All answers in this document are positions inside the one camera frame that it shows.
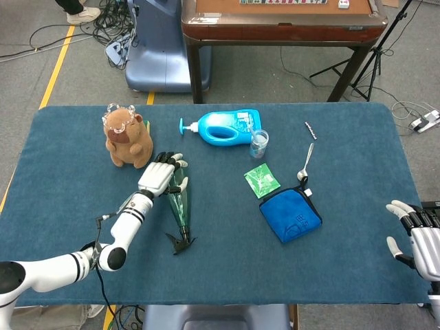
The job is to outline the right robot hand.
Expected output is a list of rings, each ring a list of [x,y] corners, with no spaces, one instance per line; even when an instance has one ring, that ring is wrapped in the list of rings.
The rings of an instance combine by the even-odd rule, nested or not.
[[[429,282],[439,281],[439,218],[419,206],[392,200],[387,211],[399,219],[412,248],[412,255],[404,254],[396,240],[389,236],[386,243],[393,258],[417,270],[420,277]]]

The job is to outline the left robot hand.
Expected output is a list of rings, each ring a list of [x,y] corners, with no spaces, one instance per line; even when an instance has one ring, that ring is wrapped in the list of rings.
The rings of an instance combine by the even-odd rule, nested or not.
[[[177,170],[187,166],[182,153],[163,151],[146,167],[137,183],[138,190],[150,200],[163,194],[182,193],[187,188],[188,177],[177,186],[169,186],[169,182]]]

